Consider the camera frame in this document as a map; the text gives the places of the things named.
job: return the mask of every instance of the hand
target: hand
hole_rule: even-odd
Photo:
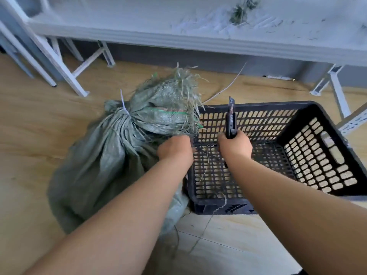
[[[158,147],[159,160],[183,160],[188,166],[194,161],[190,137],[187,135],[173,136]]]
[[[250,139],[242,130],[238,130],[236,137],[233,139],[227,139],[224,133],[219,133],[218,144],[224,160],[227,160],[233,155],[251,158],[252,144]]]

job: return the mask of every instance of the forearm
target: forearm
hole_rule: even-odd
[[[141,274],[186,165],[159,161],[26,274]]]
[[[309,274],[358,274],[367,263],[367,211],[246,157],[226,159],[244,196]]]

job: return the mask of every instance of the black plastic crate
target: black plastic crate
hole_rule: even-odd
[[[217,145],[227,105],[200,110],[187,191],[197,214],[256,214],[233,181]],[[335,196],[367,195],[367,172],[323,108],[312,101],[237,104],[237,128],[252,158],[300,183]]]

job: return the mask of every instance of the person's left hand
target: person's left hand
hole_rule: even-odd
[[[173,136],[158,147],[159,160],[180,160],[191,166],[194,157],[192,154],[190,137],[187,135]]]

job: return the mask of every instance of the black handheld tool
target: black handheld tool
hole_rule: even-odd
[[[226,137],[227,139],[233,139],[237,135],[237,122],[235,112],[235,100],[229,97],[228,112],[226,116]]]

